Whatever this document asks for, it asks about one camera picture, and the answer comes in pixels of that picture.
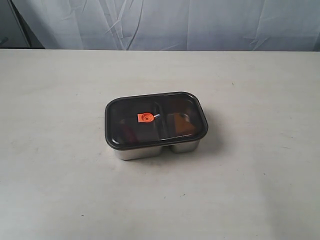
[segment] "white table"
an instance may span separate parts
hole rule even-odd
[[[186,91],[193,153],[122,161],[118,97]],[[320,53],[0,50],[0,239],[318,240]]]

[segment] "white fabric backdrop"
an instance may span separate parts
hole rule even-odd
[[[319,0],[13,2],[47,49],[320,49]]]

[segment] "food container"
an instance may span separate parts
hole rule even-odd
[[[208,131],[198,99],[187,92],[121,97],[105,108],[105,140],[122,160],[195,150]]]

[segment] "orange vent valve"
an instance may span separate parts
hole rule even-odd
[[[138,123],[151,123],[155,120],[155,117],[152,113],[145,112],[138,114]]]

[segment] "tinted plastic lid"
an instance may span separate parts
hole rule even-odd
[[[207,131],[198,99],[187,92],[122,97],[105,108],[105,139],[117,150],[196,141]]]

